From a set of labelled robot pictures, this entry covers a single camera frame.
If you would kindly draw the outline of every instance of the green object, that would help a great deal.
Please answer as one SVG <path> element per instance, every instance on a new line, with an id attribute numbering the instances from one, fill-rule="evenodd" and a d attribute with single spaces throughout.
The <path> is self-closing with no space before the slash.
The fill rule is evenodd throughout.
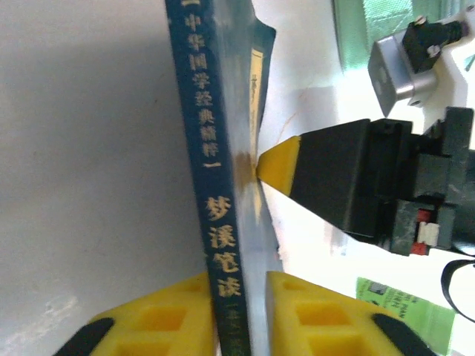
<path id="1" fill-rule="evenodd" d="M 448 354 L 455 319 L 454 310 L 365 278 L 358 278 L 356 299 L 391 310 L 434 352 Z"/>
<path id="2" fill-rule="evenodd" d="M 335 26 L 343 70 L 366 67 L 373 42 L 403 31 L 418 16 L 435 22 L 474 0 L 334 0 Z"/>

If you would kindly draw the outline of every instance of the green sticker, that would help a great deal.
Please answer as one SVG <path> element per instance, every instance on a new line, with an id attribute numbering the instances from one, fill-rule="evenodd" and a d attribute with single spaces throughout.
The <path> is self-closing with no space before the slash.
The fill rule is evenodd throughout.
<path id="1" fill-rule="evenodd" d="M 358 278 L 356 299 L 392 311 L 434 352 L 448 354 L 455 319 L 454 310 L 365 278 Z"/>

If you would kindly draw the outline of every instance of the blue book spine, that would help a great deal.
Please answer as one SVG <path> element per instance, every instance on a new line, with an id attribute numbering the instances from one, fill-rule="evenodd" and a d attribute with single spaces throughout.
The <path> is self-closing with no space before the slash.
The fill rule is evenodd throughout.
<path id="1" fill-rule="evenodd" d="M 213 4 L 166 9 L 221 352 L 251 355 Z"/>

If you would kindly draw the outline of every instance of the screw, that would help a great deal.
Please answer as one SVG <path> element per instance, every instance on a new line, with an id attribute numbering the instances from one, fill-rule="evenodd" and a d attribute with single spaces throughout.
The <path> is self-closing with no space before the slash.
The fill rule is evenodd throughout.
<path id="1" fill-rule="evenodd" d="M 425 24 L 427 21 L 428 20 L 425 18 L 425 16 L 418 16 L 414 23 L 420 26 L 422 24 Z"/>
<path id="2" fill-rule="evenodd" d="M 440 53 L 440 46 L 438 46 L 437 44 L 430 46 L 427 49 L 427 54 L 429 55 L 430 58 L 437 57 L 439 53 Z"/>

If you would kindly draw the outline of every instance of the white surface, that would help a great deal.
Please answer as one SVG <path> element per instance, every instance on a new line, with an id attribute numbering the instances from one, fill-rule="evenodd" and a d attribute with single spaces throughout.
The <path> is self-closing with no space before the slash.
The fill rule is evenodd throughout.
<path id="1" fill-rule="evenodd" d="M 330 0 L 255 5 L 278 30 L 261 152 L 380 117 L 367 75 L 341 75 Z M 161 1 L 2 1 L 0 124 L 0 355 L 51 355 L 97 312 L 204 269 Z M 361 275 L 444 303 L 453 256 L 350 241 L 342 257 L 343 235 L 266 193 L 287 271 L 347 294 Z M 454 342 L 469 340 L 466 325 Z"/>

